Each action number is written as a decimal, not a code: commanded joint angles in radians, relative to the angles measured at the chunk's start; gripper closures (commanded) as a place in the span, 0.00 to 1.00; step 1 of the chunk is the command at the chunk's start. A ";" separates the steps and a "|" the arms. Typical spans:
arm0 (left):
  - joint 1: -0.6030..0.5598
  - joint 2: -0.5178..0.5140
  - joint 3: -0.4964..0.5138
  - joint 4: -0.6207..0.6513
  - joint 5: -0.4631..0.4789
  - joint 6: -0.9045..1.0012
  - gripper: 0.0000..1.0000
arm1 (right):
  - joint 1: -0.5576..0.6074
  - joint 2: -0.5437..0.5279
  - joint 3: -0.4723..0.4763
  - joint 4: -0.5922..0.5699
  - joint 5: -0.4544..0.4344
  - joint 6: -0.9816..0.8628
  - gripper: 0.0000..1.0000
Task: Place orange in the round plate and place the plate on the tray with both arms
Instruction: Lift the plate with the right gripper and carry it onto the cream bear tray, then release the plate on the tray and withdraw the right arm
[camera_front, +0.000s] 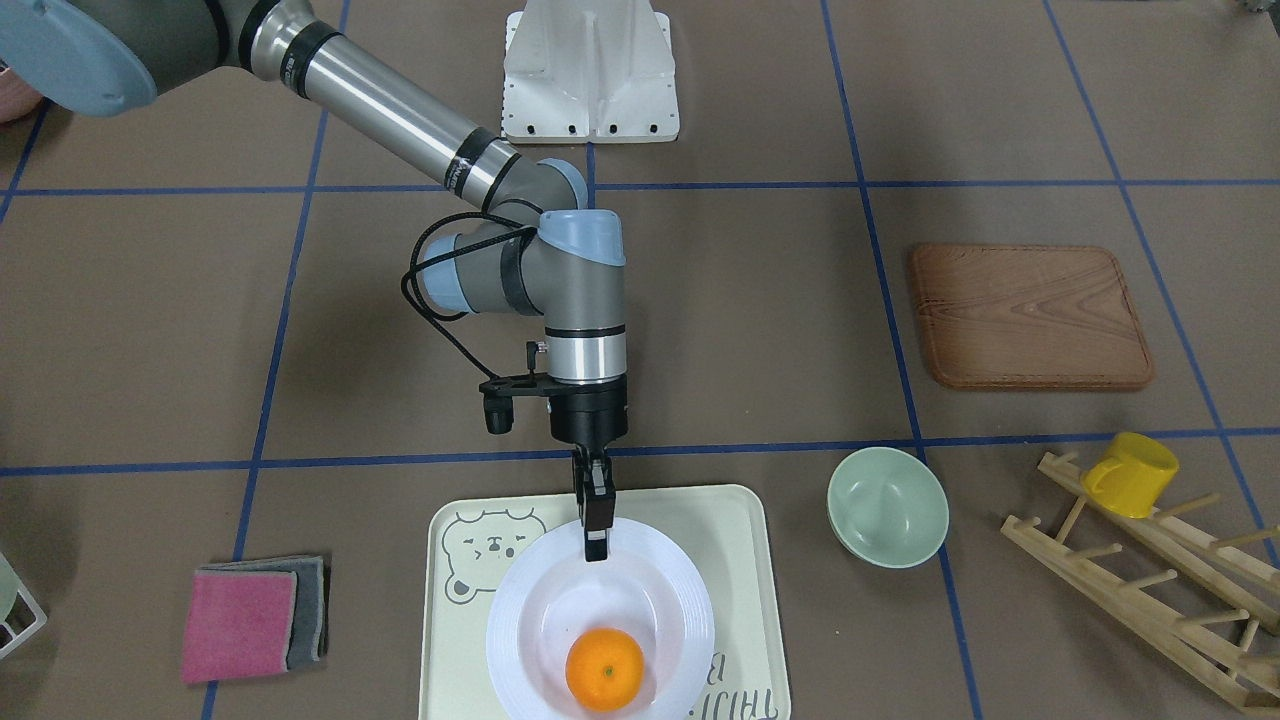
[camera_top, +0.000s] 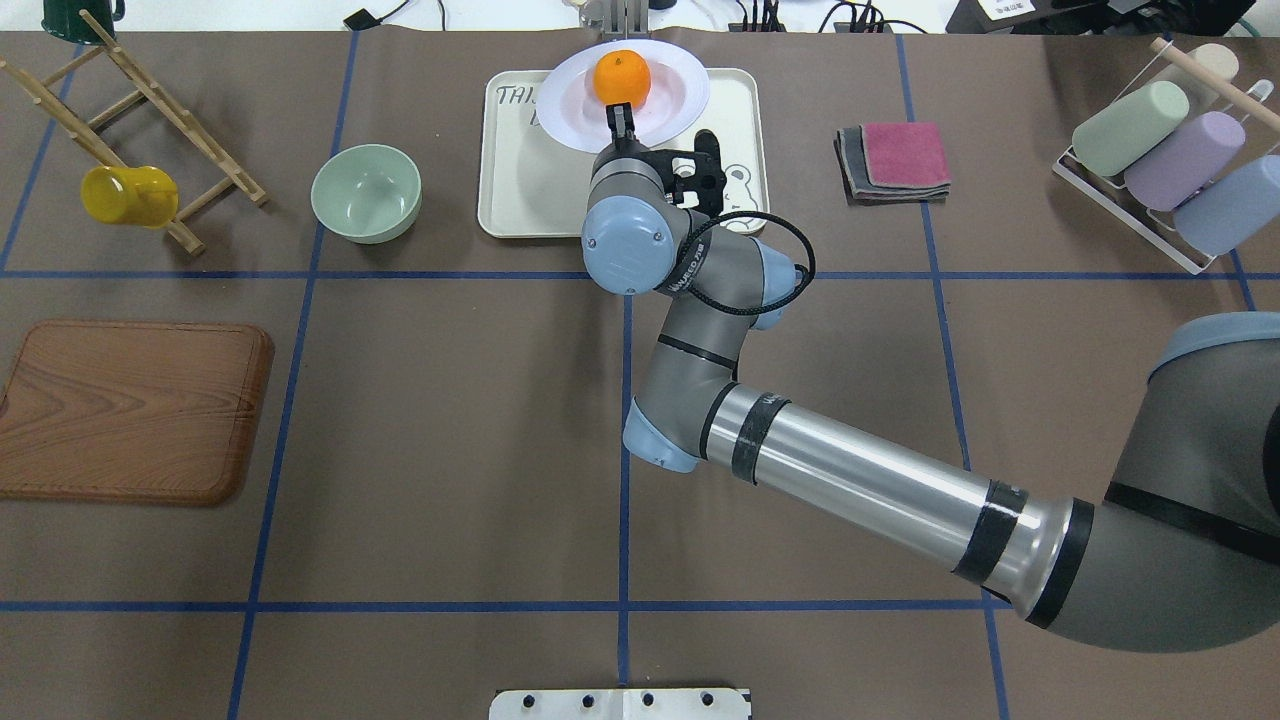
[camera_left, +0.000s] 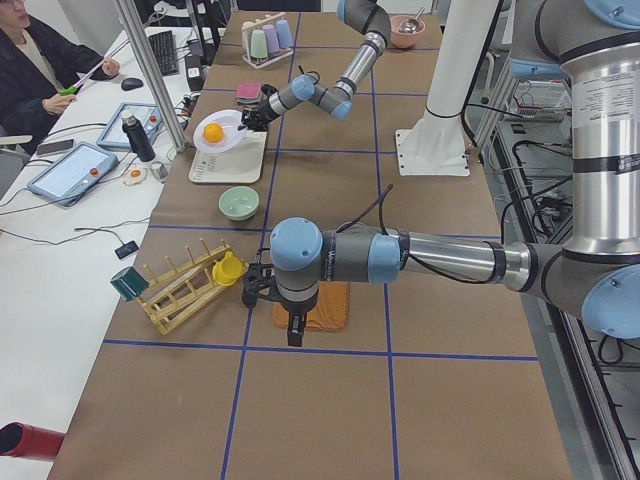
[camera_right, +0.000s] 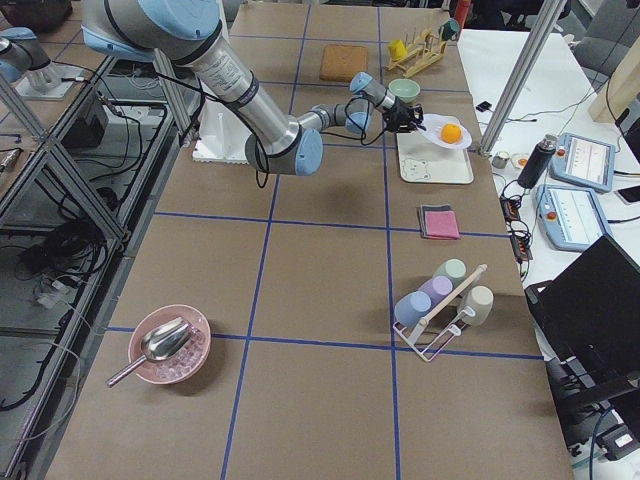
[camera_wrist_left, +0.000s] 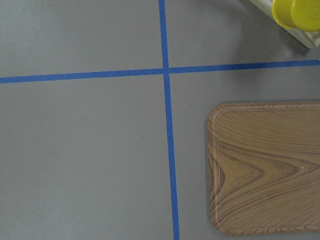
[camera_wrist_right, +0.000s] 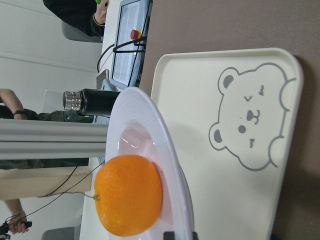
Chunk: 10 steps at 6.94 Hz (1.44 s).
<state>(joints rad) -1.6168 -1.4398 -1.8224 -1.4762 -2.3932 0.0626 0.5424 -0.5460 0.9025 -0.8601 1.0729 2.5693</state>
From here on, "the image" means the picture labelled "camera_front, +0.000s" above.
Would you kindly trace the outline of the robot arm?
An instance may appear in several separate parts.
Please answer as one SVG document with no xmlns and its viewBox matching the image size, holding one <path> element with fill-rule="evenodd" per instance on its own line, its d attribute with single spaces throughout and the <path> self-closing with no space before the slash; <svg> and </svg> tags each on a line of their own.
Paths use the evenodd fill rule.
<svg viewBox="0 0 1280 720">
<path fill-rule="evenodd" d="M 590 209 L 563 161 L 531 161 L 319 19 L 307 1 L 5 1 L 3 60 L 63 108 L 115 117 L 223 68 L 279 82 L 471 206 L 477 228 L 413 246 L 401 291 L 436 331 L 467 314 L 540 316 L 521 375 L 480 387 L 486 428 L 544 397 L 572 447 L 589 562 L 609 555 L 616 491 L 608 445 L 625 436 L 625 251 L 618 217 Z"/>
</svg>

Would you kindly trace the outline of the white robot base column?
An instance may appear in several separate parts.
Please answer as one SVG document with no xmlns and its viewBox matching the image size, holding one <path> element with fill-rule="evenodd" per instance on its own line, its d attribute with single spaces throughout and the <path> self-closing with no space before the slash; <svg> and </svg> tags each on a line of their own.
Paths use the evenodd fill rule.
<svg viewBox="0 0 1280 720">
<path fill-rule="evenodd" d="M 504 23 L 515 143 L 666 143 L 681 115 L 671 20 L 649 1 L 529 1 Z"/>
</svg>

